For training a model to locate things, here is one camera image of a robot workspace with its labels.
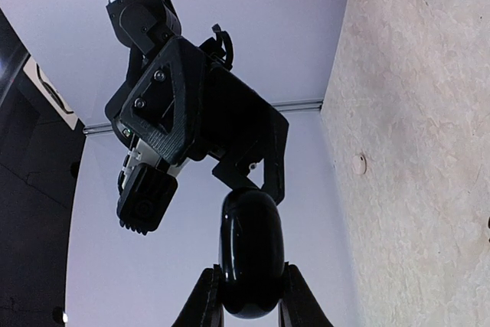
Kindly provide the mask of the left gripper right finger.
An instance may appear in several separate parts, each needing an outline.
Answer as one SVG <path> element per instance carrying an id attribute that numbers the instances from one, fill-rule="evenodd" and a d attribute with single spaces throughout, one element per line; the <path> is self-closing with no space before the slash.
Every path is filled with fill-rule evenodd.
<path id="1" fill-rule="evenodd" d="M 283 286 L 278 326 L 333 327 L 296 265 L 285 265 Z"/>

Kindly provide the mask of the pink earbud charging case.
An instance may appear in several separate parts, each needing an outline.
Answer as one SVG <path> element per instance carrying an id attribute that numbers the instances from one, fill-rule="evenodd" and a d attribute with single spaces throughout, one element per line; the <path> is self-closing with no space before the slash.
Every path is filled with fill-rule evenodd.
<path id="1" fill-rule="evenodd" d="M 364 175 L 366 173 L 367 161 L 363 154 L 357 154 L 352 158 L 352 168 L 357 175 Z"/>

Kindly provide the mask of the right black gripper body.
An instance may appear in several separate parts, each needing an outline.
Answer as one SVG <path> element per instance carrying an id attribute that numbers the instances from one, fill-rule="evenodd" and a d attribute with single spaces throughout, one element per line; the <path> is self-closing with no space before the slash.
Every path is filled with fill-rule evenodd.
<path id="1" fill-rule="evenodd" d="M 143 57 L 139 49 L 133 47 L 126 81 L 106 104 L 105 114 L 116 135 L 128 149 L 131 141 L 139 137 L 121 123 L 119 117 L 121 109 L 150 63 L 164 46 L 150 58 Z M 185 160 L 198 162 L 210 156 L 218 163 L 234 139 L 247 127 L 263 123 L 268 119 L 286 120 L 286 118 L 230 72 L 224 61 L 220 59 L 224 51 L 218 47 L 217 40 L 211 38 L 205 45 L 197 48 L 203 52 L 201 124 L 198 136 L 188 150 Z"/>

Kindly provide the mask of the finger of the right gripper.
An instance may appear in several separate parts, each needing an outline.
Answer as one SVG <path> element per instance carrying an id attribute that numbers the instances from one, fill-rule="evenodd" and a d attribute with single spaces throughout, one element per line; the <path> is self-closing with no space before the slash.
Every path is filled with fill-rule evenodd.
<path id="1" fill-rule="evenodd" d="M 268 119 L 247 127 L 212 169 L 212 174 L 231 189 L 254 188 L 267 193 L 276 204 L 285 197 L 284 156 L 289 123 Z M 248 178 L 250 166 L 263 163 L 263 184 Z"/>
<path id="2" fill-rule="evenodd" d="M 119 117 L 168 164 L 177 165 L 198 136 L 202 93 L 203 52 L 174 37 L 150 63 Z"/>

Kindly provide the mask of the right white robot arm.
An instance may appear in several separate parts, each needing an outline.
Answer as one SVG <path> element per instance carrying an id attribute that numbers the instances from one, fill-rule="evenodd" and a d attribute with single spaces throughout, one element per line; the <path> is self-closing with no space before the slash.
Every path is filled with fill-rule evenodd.
<path id="1" fill-rule="evenodd" d="M 233 75 L 230 35 L 215 25 L 211 38 L 192 44 L 171 0 L 108 0 L 106 10 L 130 50 L 126 80 L 105 108 L 129 150 L 119 191 L 129 190 L 141 163 L 176 176 L 187 161 L 209 156 L 214 176 L 232 189 L 252 187 L 250 170 L 263 163 L 260 189 L 280 203 L 289 124 Z"/>

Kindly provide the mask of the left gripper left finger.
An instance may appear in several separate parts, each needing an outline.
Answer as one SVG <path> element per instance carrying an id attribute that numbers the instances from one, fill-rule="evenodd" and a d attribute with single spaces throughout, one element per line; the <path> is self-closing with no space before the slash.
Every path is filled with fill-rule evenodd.
<path id="1" fill-rule="evenodd" d="M 202 271 L 190 296 L 172 327 L 224 326 L 224 309 L 220 299 L 221 269 L 218 265 Z"/>

